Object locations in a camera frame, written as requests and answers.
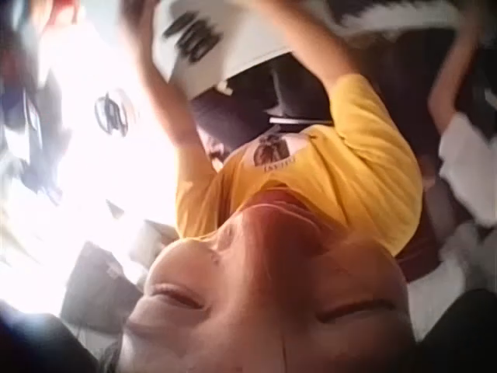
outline sleeve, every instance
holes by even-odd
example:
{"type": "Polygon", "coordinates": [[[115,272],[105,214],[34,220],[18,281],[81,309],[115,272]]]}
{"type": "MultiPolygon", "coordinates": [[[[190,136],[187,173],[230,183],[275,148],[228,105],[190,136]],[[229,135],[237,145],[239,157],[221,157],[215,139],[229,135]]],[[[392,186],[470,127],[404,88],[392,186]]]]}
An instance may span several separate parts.
{"type": "Polygon", "coordinates": [[[221,177],[200,146],[178,149],[176,226],[179,236],[200,237],[216,230],[221,177]]]}
{"type": "Polygon", "coordinates": [[[440,142],[440,175],[477,223],[497,224],[497,154],[462,113],[456,113],[440,142]]]}
{"type": "Polygon", "coordinates": [[[361,75],[342,77],[334,91],[335,131],[354,161],[354,188],[374,233],[393,255],[414,235],[422,210],[422,178],[408,143],[361,75]]]}

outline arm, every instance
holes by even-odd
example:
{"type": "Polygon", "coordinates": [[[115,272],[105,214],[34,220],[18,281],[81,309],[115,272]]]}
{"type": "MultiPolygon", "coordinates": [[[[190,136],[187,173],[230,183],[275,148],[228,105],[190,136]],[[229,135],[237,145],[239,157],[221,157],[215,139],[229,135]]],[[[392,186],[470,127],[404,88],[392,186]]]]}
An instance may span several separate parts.
{"type": "Polygon", "coordinates": [[[152,20],[157,0],[144,0],[141,12],[136,9],[136,3],[130,0],[121,2],[123,31],[144,94],[155,118],[176,149],[177,228],[182,237],[206,235],[218,223],[221,181],[203,149],[187,98],[163,79],[152,60],[152,20]]]}
{"type": "Polygon", "coordinates": [[[428,107],[436,127],[443,134],[456,111],[456,98],[464,77],[478,49],[480,35],[479,10],[475,7],[465,13],[461,27],[446,60],[444,61],[432,92],[428,107]]]}
{"type": "Polygon", "coordinates": [[[344,75],[358,70],[343,41],[295,0],[247,0],[287,39],[298,60],[325,86],[331,96],[344,75]]]}

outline person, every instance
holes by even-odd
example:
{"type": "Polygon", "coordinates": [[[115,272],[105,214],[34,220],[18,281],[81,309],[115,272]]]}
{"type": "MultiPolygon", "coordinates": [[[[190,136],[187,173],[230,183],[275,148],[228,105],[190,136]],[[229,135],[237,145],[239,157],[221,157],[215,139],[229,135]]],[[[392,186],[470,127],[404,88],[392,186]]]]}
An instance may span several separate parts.
{"type": "Polygon", "coordinates": [[[156,1],[124,3],[131,57],[176,147],[182,236],[153,264],[108,371],[384,371],[415,344],[395,256],[419,168],[346,46],[291,0],[247,0],[326,88],[334,127],[268,134],[216,173],[151,53],[156,1]]]}
{"type": "Polygon", "coordinates": [[[475,221],[497,224],[497,137],[490,141],[456,108],[482,34],[482,7],[476,3],[464,21],[429,96],[428,107],[441,135],[440,175],[475,221]]]}

